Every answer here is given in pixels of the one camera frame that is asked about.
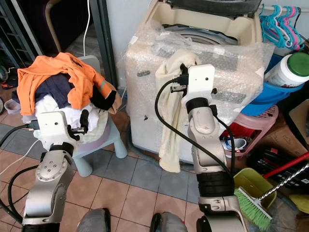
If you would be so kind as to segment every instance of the light blue stool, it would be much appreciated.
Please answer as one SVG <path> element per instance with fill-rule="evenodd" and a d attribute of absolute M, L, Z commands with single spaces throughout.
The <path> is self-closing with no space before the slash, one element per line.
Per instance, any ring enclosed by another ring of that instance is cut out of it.
<path fill-rule="evenodd" d="M 93 67 L 98 73 L 100 73 L 100 63 L 98 58 L 93 55 L 79 58 L 84 63 Z M 109 116 L 107 124 L 102 136 L 91 143 L 80 144 L 78 150 L 73 154 L 73 160 L 77 167 L 78 173 L 82 177 L 87 177 L 92 173 L 91 165 L 85 160 L 84 156 L 97 151 L 110 144 L 114 144 L 115 154 L 118 158 L 122 159 L 127 156 L 127 149 L 121 140 L 120 133 L 115 126 L 112 118 Z"/>

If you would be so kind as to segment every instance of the red tool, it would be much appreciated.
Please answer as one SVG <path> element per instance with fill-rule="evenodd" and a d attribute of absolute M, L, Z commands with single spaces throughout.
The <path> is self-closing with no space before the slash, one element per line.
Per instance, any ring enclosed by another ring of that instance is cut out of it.
<path fill-rule="evenodd" d="M 281 167 L 279 167 L 279 168 L 277 168 L 277 169 L 275 169 L 275 170 L 265 174 L 263 177 L 265 179 L 267 179 L 267 178 L 269 178 L 269 177 L 271 177 L 271 176 L 273 176 L 273 175 L 275 175 L 275 174 L 277 174 L 277 173 L 279 173 L 279 172 L 281 172 L 281 171 L 283 171 L 283 170 L 285 170 L 285 169 L 287 169 L 289 167 L 292 167 L 293 165 L 299 163 L 300 161 L 303 161 L 306 158 L 309 158 L 309 152 L 306 152 L 304 155 L 302 155 L 300 157 L 297 157 L 296 159 L 286 163 L 285 165 L 283 165 L 283 166 L 281 166 Z"/>

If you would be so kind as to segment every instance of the bubble wrap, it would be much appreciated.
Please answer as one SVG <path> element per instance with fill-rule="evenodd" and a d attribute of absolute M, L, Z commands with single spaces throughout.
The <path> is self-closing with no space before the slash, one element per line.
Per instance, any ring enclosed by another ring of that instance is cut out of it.
<path fill-rule="evenodd" d="M 273 54 L 274 46 L 255 43 L 248 46 L 207 45 L 193 42 L 190 38 L 165 31 L 152 21 L 140 27 L 133 36 L 123 57 L 127 83 L 127 112 L 131 117 L 133 143 L 142 138 L 152 141 L 146 149 L 158 151 L 163 125 L 155 115 L 155 72 L 163 61 L 177 50 L 185 49 L 196 53 L 202 64 L 215 67 L 214 88 L 211 104 L 216 104 L 218 117 L 231 124 L 238 113 L 262 92 L 264 70 Z M 148 121 L 149 130 L 138 121 Z M 188 121 L 183 124 L 187 133 Z"/>

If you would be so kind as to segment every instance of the broom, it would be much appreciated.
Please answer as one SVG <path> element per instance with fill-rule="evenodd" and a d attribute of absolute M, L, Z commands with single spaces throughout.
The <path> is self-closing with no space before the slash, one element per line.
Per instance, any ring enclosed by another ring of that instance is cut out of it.
<path fill-rule="evenodd" d="M 309 163 L 307 163 L 304 167 L 290 175 L 283 182 L 279 183 L 259 198 L 251 197 L 242 187 L 236 189 L 234 194 L 238 198 L 242 214 L 254 225 L 256 225 L 261 231 L 268 231 L 272 217 L 266 212 L 266 209 L 263 208 L 263 206 L 261 205 L 261 201 L 265 197 L 269 196 L 271 193 L 285 185 L 287 182 L 292 180 L 295 176 L 302 173 L 308 167 Z"/>

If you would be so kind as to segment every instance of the orange jacket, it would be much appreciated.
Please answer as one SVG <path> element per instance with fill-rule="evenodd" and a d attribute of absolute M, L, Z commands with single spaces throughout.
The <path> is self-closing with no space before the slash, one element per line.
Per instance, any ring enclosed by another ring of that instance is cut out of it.
<path fill-rule="evenodd" d="M 93 85 L 95 85 L 104 98 L 116 89 L 91 66 L 85 64 L 70 53 L 59 53 L 55 58 L 37 56 L 33 64 L 25 69 L 18 69 L 17 94 L 20 100 L 20 113 L 32 115 L 34 113 L 34 93 L 38 86 L 52 75 L 68 73 L 69 82 L 75 88 L 68 93 L 68 101 L 73 109 L 82 109 L 90 103 Z M 121 105 L 119 94 L 109 112 L 115 114 Z"/>

